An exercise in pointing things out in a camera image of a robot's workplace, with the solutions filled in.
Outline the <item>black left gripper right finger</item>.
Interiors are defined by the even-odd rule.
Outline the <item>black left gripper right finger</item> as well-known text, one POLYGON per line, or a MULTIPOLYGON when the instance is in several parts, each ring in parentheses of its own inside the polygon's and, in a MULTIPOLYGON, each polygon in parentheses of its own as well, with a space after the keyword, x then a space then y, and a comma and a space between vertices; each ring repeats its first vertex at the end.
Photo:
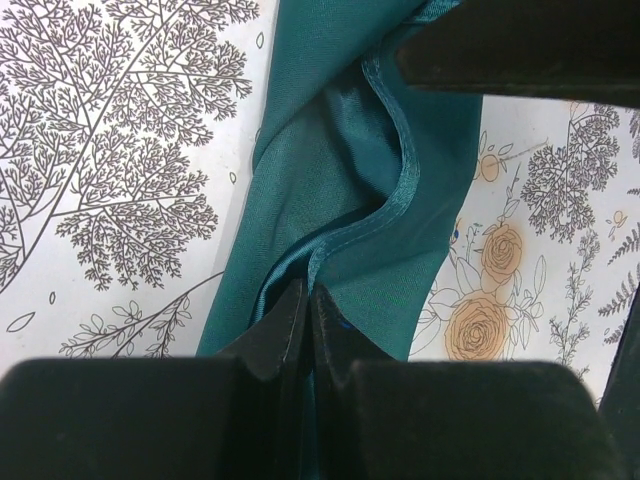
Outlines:
POLYGON ((621 479, 586 389, 545 362, 402 362, 310 303, 323 479, 621 479))

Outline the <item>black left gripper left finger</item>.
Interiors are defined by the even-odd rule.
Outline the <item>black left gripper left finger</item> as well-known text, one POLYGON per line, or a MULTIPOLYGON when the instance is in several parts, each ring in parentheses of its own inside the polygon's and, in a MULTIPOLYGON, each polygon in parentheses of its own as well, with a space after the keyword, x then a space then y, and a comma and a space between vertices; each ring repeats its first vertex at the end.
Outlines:
POLYGON ((35 359, 1 381, 5 479, 296 479, 306 284, 206 358, 35 359))

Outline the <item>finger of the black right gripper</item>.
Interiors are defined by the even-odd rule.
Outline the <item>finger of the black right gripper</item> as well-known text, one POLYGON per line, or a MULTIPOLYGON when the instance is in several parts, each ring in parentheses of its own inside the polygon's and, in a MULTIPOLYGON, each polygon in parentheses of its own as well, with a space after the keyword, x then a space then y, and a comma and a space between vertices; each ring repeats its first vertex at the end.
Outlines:
POLYGON ((464 1, 403 41, 423 90, 639 105, 636 1, 464 1))

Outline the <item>teal cloth napkin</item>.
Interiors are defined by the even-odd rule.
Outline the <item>teal cloth napkin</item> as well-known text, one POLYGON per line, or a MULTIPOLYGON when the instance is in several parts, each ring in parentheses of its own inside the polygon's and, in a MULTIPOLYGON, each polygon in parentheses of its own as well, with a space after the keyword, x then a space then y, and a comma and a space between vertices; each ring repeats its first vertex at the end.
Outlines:
POLYGON ((234 376, 222 479, 426 474, 407 356, 475 168, 482 99, 396 63, 451 1, 283 1, 252 180, 198 351, 234 376))

